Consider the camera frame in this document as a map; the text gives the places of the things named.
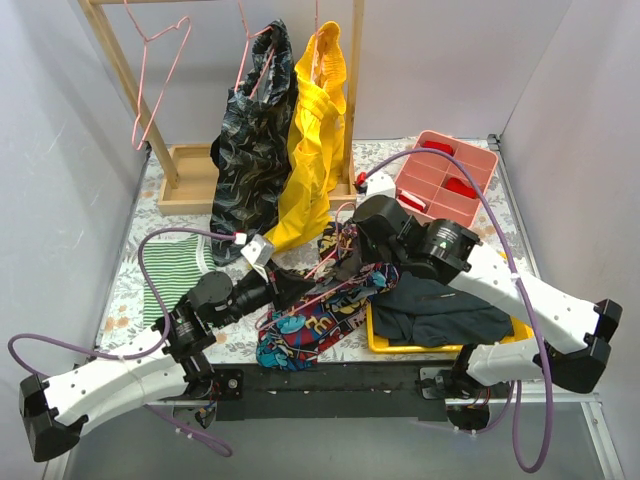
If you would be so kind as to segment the colourful comic print shorts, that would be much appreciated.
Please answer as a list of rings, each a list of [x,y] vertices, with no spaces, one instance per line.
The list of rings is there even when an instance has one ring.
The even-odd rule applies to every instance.
[[[348,247],[355,255],[357,230],[350,220],[340,222]],[[258,333],[257,363],[268,369],[302,371],[314,366],[320,354],[364,324],[370,299],[393,289],[400,280],[398,269],[374,263],[367,278],[352,288],[337,291],[327,299],[284,317],[267,316]]]

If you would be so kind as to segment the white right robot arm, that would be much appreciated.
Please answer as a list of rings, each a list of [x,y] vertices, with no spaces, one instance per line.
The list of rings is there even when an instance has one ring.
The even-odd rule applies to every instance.
[[[527,340],[464,346],[450,374],[460,395],[471,398],[488,386],[534,379],[578,394],[594,390],[621,320],[618,303],[582,300],[518,273],[471,230],[448,219],[422,224],[393,198],[367,198],[351,221],[359,264],[390,264],[401,273],[434,280],[532,328]]]

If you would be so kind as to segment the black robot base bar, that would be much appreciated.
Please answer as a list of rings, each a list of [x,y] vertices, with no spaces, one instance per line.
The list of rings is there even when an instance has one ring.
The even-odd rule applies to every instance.
[[[217,365],[214,393],[162,401],[180,418],[204,422],[264,419],[417,418],[445,421],[448,399],[482,391],[451,361],[318,363],[288,372],[250,364]]]

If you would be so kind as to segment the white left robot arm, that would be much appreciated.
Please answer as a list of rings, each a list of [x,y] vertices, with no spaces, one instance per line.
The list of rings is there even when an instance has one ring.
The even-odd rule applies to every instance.
[[[19,407],[32,456],[46,462],[73,449],[108,420],[165,398],[200,400],[224,383],[204,355],[214,331],[271,304],[292,306],[315,286],[313,278],[278,266],[233,282],[209,272],[183,295],[168,318],[113,352],[48,378],[20,383]]]

